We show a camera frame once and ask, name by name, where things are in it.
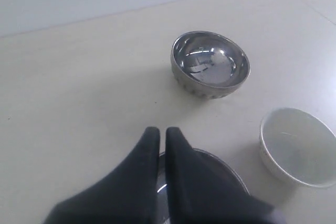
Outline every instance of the white ceramic bowl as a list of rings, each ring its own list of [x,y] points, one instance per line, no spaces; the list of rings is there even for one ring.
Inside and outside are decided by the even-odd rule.
[[[260,125],[260,156],[279,179],[325,188],[336,184],[336,137],[314,116],[280,108]]]

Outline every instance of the tabletop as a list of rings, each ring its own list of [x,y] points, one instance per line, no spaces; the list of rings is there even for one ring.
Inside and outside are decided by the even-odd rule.
[[[333,223],[336,187],[292,188],[258,156],[261,118],[307,111],[336,132],[334,0],[182,0],[0,39],[0,216],[41,223],[100,180],[147,126],[179,126],[227,162],[288,223]],[[209,30],[251,64],[229,96],[204,101],[173,78],[173,41]]]

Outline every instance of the stainless steel bowl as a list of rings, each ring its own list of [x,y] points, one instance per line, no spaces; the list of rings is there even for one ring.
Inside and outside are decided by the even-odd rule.
[[[185,90],[207,99],[234,92],[250,73],[244,51],[228,38],[209,31],[181,35],[173,45],[171,64]]]
[[[243,190],[249,194],[244,182],[239,175],[229,167],[224,161],[217,156],[201,149],[194,149],[198,152],[204,163],[223,181],[232,184],[237,189]],[[165,175],[165,153],[161,153],[159,157],[159,172],[158,180],[156,182],[157,189],[157,206],[156,206],[156,223],[170,224],[168,198],[166,190],[166,175]]]

